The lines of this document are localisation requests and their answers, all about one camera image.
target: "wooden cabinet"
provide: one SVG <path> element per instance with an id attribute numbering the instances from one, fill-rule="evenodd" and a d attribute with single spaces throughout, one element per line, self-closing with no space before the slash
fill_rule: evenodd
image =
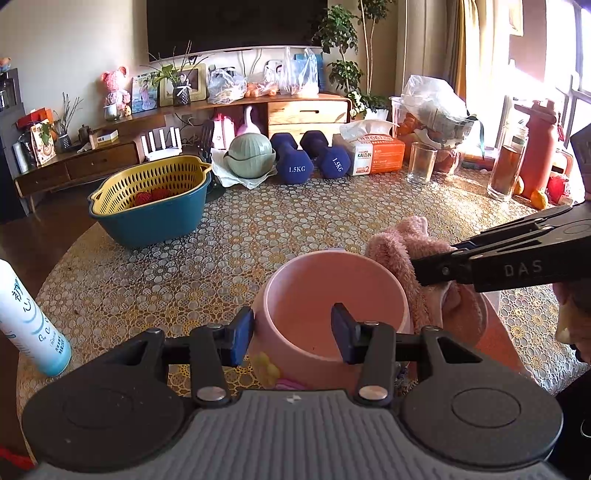
<path id="1" fill-rule="evenodd" d="M 349 102 L 343 98 L 274 102 L 268 106 L 269 137 L 291 133 L 298 143 L 308 130 L 320 130 L 332 145 L 333 134 L 349 121 Z"/>
<path id="2" fill-rule="evenodd" d="M 26 197 L 33 193 L 51 190 L 69 181 L 66 164 L 59 162 L 25 173 L 17 177 L 15 183 L 21 197 Z"/>
<path id="3" fill-rule="evenodd" d="M 117 128 L 119 132 L 118 142 L 82 154 L 58 155 L 43 167 L 16 177 L 14 183 L 21 197 L 30 197 L 34 193 L 98 180 L 140 163 L 144 155 L 138 155 L 142 151 L 139 136 L 154 128 L 164 127 L 166 115 L 183 116 L 207 109 L 219 109 L 222 112 L 229 108 L 238 108 L 242 115 L 243 106 L 257 104 L 263 104 L 260 111 L 267 116 L 270 137 L 275 133 L 289 132 L 297 142 L 308 130 L 320 130 L 332 144 L 333 134 L 338 133 L 339 127 L 350 120 L 349 100 L 332 93 L 320 93 L 318 97 L 310 99 L 277 95 L 244 98 L 230 105 L 215 105 L 201 100 L 182 107 L 165 106 L 110 123 L 109 126 Z M 265 122 L 264 116 L 259 119 Z"/>
<path id="4" fill-rule="evenodd" d="M 269 103 L 269 125 L 344 124 L 349 103 L 346 100 L 300 100 Z"/>
<path id="5" fill-rule="evenodd" d="M 70 179 L 83 179 L 100 173 L 118 171 L 139 163 L 135 144 L 122 144 L 116 148 L 101 148 L 86 155 L 66 160 Z"/>
<path id="6" fill-rule="evenodd" d="M 118 142 L 83 154 L 58 155 L 48 164 L 15 178 L 21 197 L 98 180 L 139 163 L 134 142 Z"/>

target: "orange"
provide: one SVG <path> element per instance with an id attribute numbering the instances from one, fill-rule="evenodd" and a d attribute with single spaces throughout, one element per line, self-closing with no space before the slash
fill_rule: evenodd
<path id="1" fill-rule="evenodd" d="M 513 195 L 521 195 L 523 193 L 524 185 L 523 179 L 521 177 L 517 177 L 517 183 L 513 188 Z"/>
<path id="2" fill-rule="evenodd" d="M 538 210 L 544 210 L 548 207 L 548 196 L 539 190 L 534 190 L 531 192 L 530 201 L 533 207 L 537 208 Z"/>

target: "vase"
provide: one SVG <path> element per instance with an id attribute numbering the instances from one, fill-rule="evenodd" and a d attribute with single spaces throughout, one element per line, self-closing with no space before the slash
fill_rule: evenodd
<path id="1" fill-rule="evenodd" d="M 173 105 L 183 106 L 191 103 L 191 96 L 189 94 L 190 88 L 185 87 L 174 87 L 173 88 Z"/>
<path id="2" fill-rule="evenodd" d="M 117 120 L 119 118 L 119 111 L 117 110 L 117 104 L 112 103 L 111 105 L 105 105 L 105 120 L 108 122 Z"/>
<path id="3" fill-rule="evenodd" d="M 72 141 L 68 134 L 60 135 L 56 140 L 56 148 L 59 153 L 64 153 L 72 146 Z"/>

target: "pink cup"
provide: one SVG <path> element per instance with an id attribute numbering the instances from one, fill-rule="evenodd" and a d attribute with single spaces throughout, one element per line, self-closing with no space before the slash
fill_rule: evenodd
<path id="1" fill-rule="evenodd" d="M 353 391 L 360 365 L 343 362 L 330 328 L 341 302 L 358 322 L 374 320 L 412 333 L 398 280 L 377 262 L 339 250 L 312 252 L 277 270 L 255 298 L 248 353 L 265 388 Z"/>

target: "red water bottle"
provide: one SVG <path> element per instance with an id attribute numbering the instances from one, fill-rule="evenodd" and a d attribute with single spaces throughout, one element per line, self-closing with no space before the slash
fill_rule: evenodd
<path id="1" fill-rule="evenodd" d="M 533 191 L 544 192 L 546 185 L 548 185 L 552 157 L 556 152 L 558 140 L 556 130 L 558 119 L 552 100 L 548 100 L 546 106 L 540 105 L 540 102 L 536 100 L 531 108 L 515 105 L 515 109 L 530 116 L 530 120 L 527 122 L 530 139 L 525 149 L 523 165 L 519 174 L 524 183 L 522 195 L 529 199 Z"/>

